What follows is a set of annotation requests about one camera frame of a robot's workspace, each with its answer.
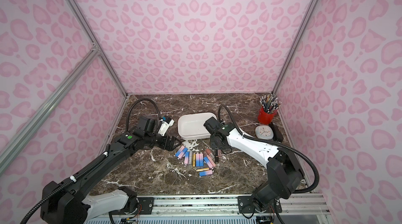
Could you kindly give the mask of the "pink blue lipstick diagonal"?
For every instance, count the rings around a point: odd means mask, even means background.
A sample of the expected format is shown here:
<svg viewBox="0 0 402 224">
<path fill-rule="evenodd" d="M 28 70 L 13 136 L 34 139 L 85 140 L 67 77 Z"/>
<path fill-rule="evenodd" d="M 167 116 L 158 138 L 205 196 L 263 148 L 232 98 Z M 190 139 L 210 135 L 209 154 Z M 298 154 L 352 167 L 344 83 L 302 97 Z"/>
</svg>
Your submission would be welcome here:
<svg viewBox="0 0 402 224">
<path fill-rule="evenodd" d="M 207 164 L 207 166 L 212 170 L 216 167 L 216 164 L 214 161 L 210 158 L 210 156 L 205 156 L 204 157 L 204 162 Z"/>
</svg>

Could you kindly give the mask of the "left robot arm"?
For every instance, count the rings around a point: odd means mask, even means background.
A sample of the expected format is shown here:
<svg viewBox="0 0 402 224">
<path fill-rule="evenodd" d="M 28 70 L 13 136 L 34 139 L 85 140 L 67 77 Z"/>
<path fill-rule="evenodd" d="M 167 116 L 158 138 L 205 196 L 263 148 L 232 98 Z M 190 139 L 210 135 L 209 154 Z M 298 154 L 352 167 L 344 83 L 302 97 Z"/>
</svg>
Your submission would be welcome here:
<svg viewBox="0 0 402 224">
<path fill-rule="evenodd" d="M 108 144 L 96 159 L 60 183 L 48 183 L 43 189 L 42 199 L 21 222 L 28 223 L 39 211 L 41 219 L 48 224 L 85 223 L 94 207 L 85 203 L 84 199 L 110 171 L 139 150 L 157 147 L 173 151 L 181 144 L 176 137 L 166 135 L 174 120 L 169 116 L 163 117 L 160 112 L 157 116 L 157 119 L 141 116 L 134 127 L 126 121 L 125 131 Z"/>
</svg>

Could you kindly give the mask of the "pink clear lip gloss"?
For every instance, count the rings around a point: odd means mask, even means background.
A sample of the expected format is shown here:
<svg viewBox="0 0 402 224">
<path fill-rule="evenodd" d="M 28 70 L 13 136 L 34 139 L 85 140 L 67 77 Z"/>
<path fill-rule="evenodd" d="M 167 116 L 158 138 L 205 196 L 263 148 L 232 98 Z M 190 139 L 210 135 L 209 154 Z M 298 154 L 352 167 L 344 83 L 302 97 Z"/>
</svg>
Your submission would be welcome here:
<svg viewBox="0 0 402 224">
<path fill-rule="evenodd" d="M 205 149 L 205 154 L 212 159 L 215 157 L 213 152 L 209 148 Z"/>
</svg>

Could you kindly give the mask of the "black lipstick tube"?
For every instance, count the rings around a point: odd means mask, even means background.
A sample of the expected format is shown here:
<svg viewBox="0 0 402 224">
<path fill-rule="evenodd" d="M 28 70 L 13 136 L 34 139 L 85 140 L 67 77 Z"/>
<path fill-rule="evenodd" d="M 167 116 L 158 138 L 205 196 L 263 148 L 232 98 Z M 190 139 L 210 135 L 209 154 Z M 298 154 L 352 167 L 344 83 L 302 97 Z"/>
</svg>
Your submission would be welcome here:
<svg viewBox="0 0 402 224">
<path fill-rule="evenodd" d="M 217 164 L 219 162 L 219 149 L 215 149 L 215 163 Z"/>
</svg>

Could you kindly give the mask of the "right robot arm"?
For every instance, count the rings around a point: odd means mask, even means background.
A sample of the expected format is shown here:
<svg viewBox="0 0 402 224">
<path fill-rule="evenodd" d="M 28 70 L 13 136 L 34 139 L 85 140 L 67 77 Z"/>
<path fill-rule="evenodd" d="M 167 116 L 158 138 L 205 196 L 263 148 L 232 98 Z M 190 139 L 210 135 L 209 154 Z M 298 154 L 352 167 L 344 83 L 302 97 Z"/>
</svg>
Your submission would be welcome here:
<svg viewBox="0 0 402 224">
<path fill-rule="evenodd" d="M 208 118 L 204 127 L 210 133 L 210 142 L 216 149 L 239 149 L 266 168 L 267 181 L 257 187 L 251 195 L 252 210 L 278 212 L 279 199 L 288 199 L 292 194 L 309 193 L 318 187 L 318 168 L 307 155 L 278 141 L 254 138 L 245 133 L 237 125 L 227 106 L 220 105 L 218 117 Z M 313 183 L 302 189 L 298 187 L 305 174 L 299 158 L 310 166 L 314 174 Z"/>
</svg>

